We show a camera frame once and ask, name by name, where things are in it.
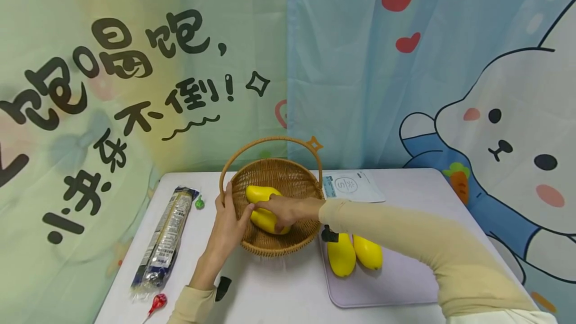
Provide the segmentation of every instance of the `lavender cutting board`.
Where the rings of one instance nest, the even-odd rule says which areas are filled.
[[[334,275],[326,243],[318,237],[322,252],[327,292],[340,308],[434,304],[438,283],[432,270],[418,260],[382,248],[382,269],[368,270],[359,262],[346,278]]]

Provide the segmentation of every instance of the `mango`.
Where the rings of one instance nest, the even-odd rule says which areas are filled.
[[[356,266],[356,252],[347,233],[338,234],[338,242],[328,242],[327,259],[335,276],[344,278],[352,274]]]
[[[267,202],[270,200],[270,195],[272,194],[279,196],[282,195],[280,191],[277,191],[275,188],[270,186],[249,185],[246,188],[246,198],[250,203]],[[276,215],[274,215],[272,211],[266,210],[262,207],[252,211],[250,221],[258,228],[270,234],[284,235],[291,229],[290,226],[285,226],[280,233],[276,233],[274,227],[276,226],[278,218],[276,218]]]
[[[276,226],[277,221],[276,215],[262,207],[252,211],[250,220],[254,223],[255,226],[270,234],[279,234],[283,236],[284,234],[287,234],[291,229],[290,226],[284,226],[284,229],[282,229],[280,233],[276,233],[274,231],[274,227]]]
[[[382,268],[382,247],[361,236],[353,235],[354,252],[359,262],[369,270],[377,271]]]
[[[246,188],[246,198],[249,203],[268,202],[272,194],[281,196],[280,191],[271,186],[248,185]]]

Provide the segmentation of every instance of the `wicker basket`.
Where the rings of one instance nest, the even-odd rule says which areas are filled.
[[[272,136],[255,140],[236,152],[224,166],[220,174],[220,192],[224,192],[224,176],[230,165],[247,149],[264,142],[288,141],[306,147],[318,162],[318,177],[322,178],[322,164],[314,148],[307,142],[287,136]],[[283,158],[263,158],[240,169],[232,177],[232,198],[236,217],[240,218],[247,205],[246,188],[249,185],[273,187],[289,198],[324,199],[322,181],[318,181],[310,170],[297,162]],[[289,233],[275,235],[265,232],[252,222],[248,225],[242,239],[242,247],[260,257],[281,257],[304,248],[317,236],[321,224],[315,220],[299,220]]]

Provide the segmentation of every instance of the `lollipop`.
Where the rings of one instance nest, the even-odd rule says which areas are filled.
[[[154,300],[152,300],[152,307],[150,308],[150,310],[148,310],[148,316],[144,319],[142,324],[146,323],[148,321],[148,319],[150,319],[150,317],[152,316],[152,313],[156,312],[158,309],[164,308],[164,306],[166,306],[167,301],[168,301],[168,298],[166,298],[166,295],[164,295],[162,293],[157,294],[154,297]]]

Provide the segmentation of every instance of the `person's right hand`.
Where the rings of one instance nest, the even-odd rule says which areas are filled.
[[[295,199],[272,194],[268,201],[255,203],[254,208],[266,209],[276,215],[274,231],[280,233],[284,227],[291,226],[301,219],[318,221],[318,213],[324,203],[324,200],[316,198]]]

